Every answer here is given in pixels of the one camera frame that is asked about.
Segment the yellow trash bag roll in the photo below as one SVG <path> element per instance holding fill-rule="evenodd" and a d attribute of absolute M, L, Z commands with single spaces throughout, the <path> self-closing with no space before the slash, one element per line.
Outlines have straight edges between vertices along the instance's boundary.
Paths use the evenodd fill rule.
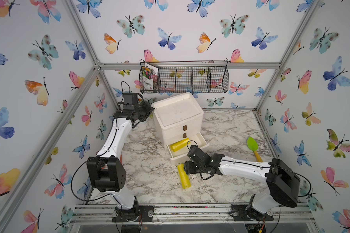
<path fill-rule="evenodd" d="M 192 185 L 191 185 L 191 182 L 189 180 L 188 175 L 186 174 L 186 172 L 184 170 L 184 164 L 179 164 L 177 166 L 177 168 L 178 168 L 178 172 L 179 172 L 179 177 L 180 177 L 180 180 L 181 180 L 182 188 L 183 189 L 190 188 Z"/>
<path fill-rule="evenodd" d="M 187 146 L 187 143 L 189 142 L 189 140 L 190 140 L 189 138 L 185 138 L 185 139 L 183 139 L 183 140 L 181 140 L 181 141 L 178 141 L 178 142 L 176 142 L 176 143 L 171 144 L 169 147 L 170 147 L 170 149 L 171 149 L 173 152 L 177 152 L 177 151 L 179 151 L 180 149 L 186 147 L 186 146 Z"/>

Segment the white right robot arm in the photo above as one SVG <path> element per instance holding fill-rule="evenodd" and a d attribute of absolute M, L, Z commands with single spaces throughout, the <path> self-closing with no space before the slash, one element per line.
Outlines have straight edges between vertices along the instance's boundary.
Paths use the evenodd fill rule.
<path fill-rule="evenodd" d="M 280 159 L 249 162 L 219 153 L 210 156 L 196 145 L 188 148 L 187 156 L 190 158 L 185 162 L 187 175 L 199 174 L 204 181 L 214 176 L 230 175 L 264 184 L 265 190 L 252 195 L 246 207 L 250 218 L 263 217 L 275 207 L 296 208 L 298 205 L 300 178 Z"/>

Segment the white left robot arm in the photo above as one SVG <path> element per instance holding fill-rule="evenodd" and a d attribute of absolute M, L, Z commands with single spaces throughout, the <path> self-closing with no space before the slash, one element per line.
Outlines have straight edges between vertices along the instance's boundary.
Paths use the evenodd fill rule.
<path fill-rule="evenodd" d="M 135 212 L 138 201 L 125 187 L 127 174 L 121 162 L 122 149 L 131 130 L 145 122 L 153 108 L 139 93 L 123 93 L 122 99 L 111 117 L 112 128 L 105 144 L 95 157 L 88 158 L 86 165 L 94 189 L 111 196 L 120 210 Z"/>

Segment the white drawer cabinet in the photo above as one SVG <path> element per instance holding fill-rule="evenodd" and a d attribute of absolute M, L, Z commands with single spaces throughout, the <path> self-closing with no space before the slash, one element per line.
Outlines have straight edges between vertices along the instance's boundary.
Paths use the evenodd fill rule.
<path fill-rule="evenodd" d="M 189 161 L 188 148 L 197 144 L 206 151 L 209 143 L 201 134 L 204 112 L 189 92 L 151 105 L 158 138 L 169 151 L 170 163 L 177 166 Z"/>

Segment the flower seed packet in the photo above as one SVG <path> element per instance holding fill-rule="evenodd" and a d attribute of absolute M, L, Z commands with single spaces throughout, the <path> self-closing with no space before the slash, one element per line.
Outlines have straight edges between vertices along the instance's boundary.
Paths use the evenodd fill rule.
<path fill-rule="evenodd" d="M 142 66 L 143 86 L 145 90 L 157 90 L 158 68 L 144 62 Z"/>

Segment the green toy shovel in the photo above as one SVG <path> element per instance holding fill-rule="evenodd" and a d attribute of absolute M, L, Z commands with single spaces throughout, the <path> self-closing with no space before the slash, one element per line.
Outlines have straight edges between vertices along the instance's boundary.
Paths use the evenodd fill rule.
<path fill-rule="evenodd" d="M 249 136 L 247 139 L 247 146 L 251 151 L 253 151 L 257 162 L 260 162 L 260 163 L 263 162 L 262 158 L 258 154 L 258 148 L 259 148 L 258 143 L 251 136 Z"/>

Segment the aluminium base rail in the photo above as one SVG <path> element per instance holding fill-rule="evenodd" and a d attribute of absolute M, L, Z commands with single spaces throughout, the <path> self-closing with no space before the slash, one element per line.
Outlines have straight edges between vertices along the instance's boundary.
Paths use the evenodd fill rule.
<path fill-rule="evenodd" d="M 192 223 L 314 223 L 308 205 L 295 208 L 274 207 L 261 217 L 248 214 L 245 203 L 196 204 L 140 204 L 139 217 L 120 211 L 112 204 L 78 205 L 74 209 L 72 225 L 104 225 L 135 223 L 138 219 L 150 224 Z"/>

